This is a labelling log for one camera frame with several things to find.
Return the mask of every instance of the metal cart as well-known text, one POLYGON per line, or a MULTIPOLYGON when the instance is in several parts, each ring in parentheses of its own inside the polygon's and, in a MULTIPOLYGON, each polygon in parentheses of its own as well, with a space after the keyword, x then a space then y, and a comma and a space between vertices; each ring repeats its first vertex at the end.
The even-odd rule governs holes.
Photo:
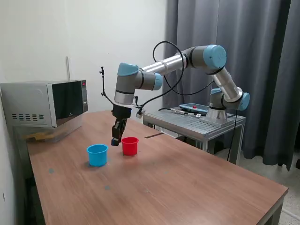
MULTIPOLYGON (((235 115, 227 114, 227 122, 218 124, 207 120, 205 117, 197 118, 190 115, 177 114, 169 110, 146 112, 143 116, 143 124, 149 127, 153 125, 165 128, 179 135, 183 135, 199 141, 202 150, 212 153, 214 139, 234 129, 235 115)), ((229 162, 238 164, 243 140, 246 117, 237 116, 236 128, 232 142, 229 162)))

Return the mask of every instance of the floor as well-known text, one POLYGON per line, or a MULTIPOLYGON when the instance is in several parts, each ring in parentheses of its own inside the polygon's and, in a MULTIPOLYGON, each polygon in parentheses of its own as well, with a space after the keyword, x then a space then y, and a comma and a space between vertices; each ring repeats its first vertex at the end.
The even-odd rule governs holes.
MULTIPOLYGON (((216 155, 226 159, 227 153, 228 149, 218 152, 216 155)), ((261 157, 245 159, 243 155, 240 157, 239 166, 288 187, 289 191, 285 196, 283 208, 300 216, 300 169, 295 168, 298 158, 300 158, 300 154, 296 153, 290 171, 286 169, 285 165, 282 167, 277 165, 265 165, 261 157)), ((282 212, 279 224, 300 225, 300 221, 282 212)))

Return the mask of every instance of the white wall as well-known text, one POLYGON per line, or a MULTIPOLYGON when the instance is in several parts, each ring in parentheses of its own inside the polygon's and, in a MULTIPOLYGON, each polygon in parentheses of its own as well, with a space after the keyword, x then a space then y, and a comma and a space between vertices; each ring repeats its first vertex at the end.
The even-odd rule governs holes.
MULTIPOLYGON (((0 64, 0 82, 3 82, 3 71, 0 64)), ((15 224, 15 186, 9 157, 12 146, 5 124, 2 103, 0 101, 0 224, 15 224)))
MULTIPOLYGON (((100 94, 100 67, 105 67, 106 93, 113 99, 120 62, 140 67, 153 63, 152 49, 165 39, 166 1, 1 0, 0 82, 65 80, 68 56, 71 79, 87 80, 89 111, 111 109, 100 94)), ((163 47, 156 58, 163 58, 163 47)), ((160 93, 136 91, 139 103, 160 93)), ((146 109, 158 109, 161 102, 157 99, 146 109)), ((1 225, 14 224, 15 199, 20 199, 13 191, 18 166, 8 152, 11 145, 0 110, 1 225)))
MULTIPOLYGON (((101 66, 105 92, 113 99, 120 62, 144 67, 153 63, 152 49, 165 39, 166 0, 67 0, 67 26, 73 79, 86 79, 90 111, 111 109, 101 97, 101 66)), ((156 52, 163 57, 163 47, 156 52)), ((139 103, 159 91, 136 91, 139 103)), ((158 109, 161 99, 146 108, 158 109)))
POLYGON ((8 82, 67 79, 63 0, 1 0, 0 61, 8 82))

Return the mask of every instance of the cable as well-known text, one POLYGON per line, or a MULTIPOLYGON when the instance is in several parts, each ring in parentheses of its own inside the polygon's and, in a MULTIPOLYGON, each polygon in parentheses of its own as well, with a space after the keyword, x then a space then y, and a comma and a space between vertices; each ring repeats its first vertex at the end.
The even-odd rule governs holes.
POLYGON ((112 105, 114 105, 114 103, 109 99, 109 97, 106 95, 105 90, 104 90, 104 69, 103 67, 101 67, 101 71, 99 71, 100 74, 102 74, 102 92, 101 95, 104 96, 108 101, 110 101, 110 103, 112 105))
POLYGON ((161 108, 161 109, 159 109, 159 111, 163 110, 163 109, 165 109, 165 110, 171 110, 170 108, 161 108))
MULTIPOLYGON (((154 48, 153 51, 152 51, 152 57, 153 57, 154 61, 157 62, 156 59, 155 59, 155 56, 154 56, 154 52, 155 52, 155 48, 154 48)), ((172 87, 170 86, 170 84, 169 84, 169 82, 168 82, 166 76, 164 76, 164 79, 165 79, 165 82, 167 83, 167 85, 169 86, 169 88, 172 88, 172 87)), ((212 81, 212 82, 210 82, 207 86, 205 86, 204 88, 202 88, 201 90, 198 90, 198 91, 196 91, 196 92, 194 92, 194 93, 190 93, 190 94, 179 93, 179 92, 175 91, 174 89, 172 89, 172 91, 174 91, 176 94, 184 95, 184 96, 194 95, 194 94, 197 94, 197 93, 203 91, 203 90, 206 89, 210 84, 212 84, 212 83, 214 83, 214 82, 215 82, 215 81, 212 81)))
MULTIPOLYGON (((166 83, 168 84, 168 86, 171 87, 170 84, 169 84, 169 82, 167 81, 167 78, 166 78, 165 76, 164 76, 164 78, 165 78, 165 81, 166 81, 166 83)), ((206 85, 204 88, 202 88, 202 89, 200 89, 200 90, 198 90, 198 91, 196 91, 196 92, 194 92, 194 93, 181 94, 181 93, 178 93, 178 92, 175 91, 175 90, 172 90, 172 91, 174 91, 175 93, 177 93, 177 94, 179 94, 179 95, 184 95, 184 96, 194 95, 194 94, 197 94, 197 93, 203 91, 204 89, 206 89, 208 86, 210 86, 210 85, 211 85, 212 83, 214 83, 214 82, 215 82, 215 81, 210 82, 210 83, 209 83, 208 85, 206 85)))
POLYGON ((184 58, 183 58, 183 54, 182 54, 181 50, 180 50, 175 44, 173 44, 173 43, 170 42, 170 41, 161 41, 161 42, 159 42, 159 43, 154 47, 153 51, 155 51, 155 49, 156 49, 159 45, 161 45, 162 43, 168 43, 168 44, 170 44, 170 45, 173 45, 173 46, 177 49, 177 51, 179 51, 179 54, 180 54, 181 59, 182 59, 182 70, 181 70, 180 78, 179 78, 179 80, 176 82, 176 84, 174 84, 174 86, 171 87, 169 90, 167 90, 166 92, 162 93, 161 95, 158 95, 158 96, 156 96, 156 97, 153 97, 153 98, 149 99, 149 100, 146 101, 144 104, 142 104, 142 105, 139 107, 139 111, 137 112, 138 114, 142 114, 142 109, 145 107, 145 105, 146 105, 147 103, 149 103, 150 101, 153 101, 153 100, 155 100, 155 99, 157 99, 157 98, 160 98, 160 97, 166 95, 167 93, 169 93, 170 91, 172 91, 172 90, 176 87, 176 85, 179 84, 179 82, 180 82, 181 79, 182 79, 183 71, 184 71, 184 58))
POLYGON ((138 98, 139 98, 138 96, 135 96, 135 105, 140 107, 140 105, 138 105, 138 103, 137 103, 138 98))
POLYGON ((231 147, 233 145, 233 137, 234 137, 235 127, 236 127, 236 118, 237 118, 237 115, 238 115, 238 111, 235 110, 234 128, 233 128, 233 134, 232 134, 231 143, 230 143, 230 147, 229 147, 229 151, 228 151, 228 155, 227 155, 227 161, 229 160, 229 155, 230 155, 231 147))

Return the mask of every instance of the table leg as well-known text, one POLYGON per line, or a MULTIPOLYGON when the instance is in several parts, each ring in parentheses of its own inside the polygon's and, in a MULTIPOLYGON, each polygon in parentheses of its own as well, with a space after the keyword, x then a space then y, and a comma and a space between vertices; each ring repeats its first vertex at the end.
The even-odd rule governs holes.
POLYGON ((146 121, 142 121, 142 123, 143 123, 143 125, 146 125, 146 126, 148 126, 148 127, 150 127, 150 128, 153 128, 153 124, 151 124, 151 123, 148 123, 148 122, 146 122, 146 121))
POLYGON ((202 142, 196 141, 196 148, 202 149, 202 142))
POLYGON ((215 141, 210 140, 210 141, 202 142, 202 150, 205 151, 205 152, 208 152, 210 154, 214 154, 215 141))
POLYGON ((240 151, 242 148, 244 126, 245 125, 242 125, 235 129, 230 156, 229 156, 229 162, 237 165, 239 164, 240 151))
POLYGON ((278 225, 280 214, 281 214, 282 204, 276 209, 274 214, 270 217, 270 219, 265 223, 265 225, 278 225))

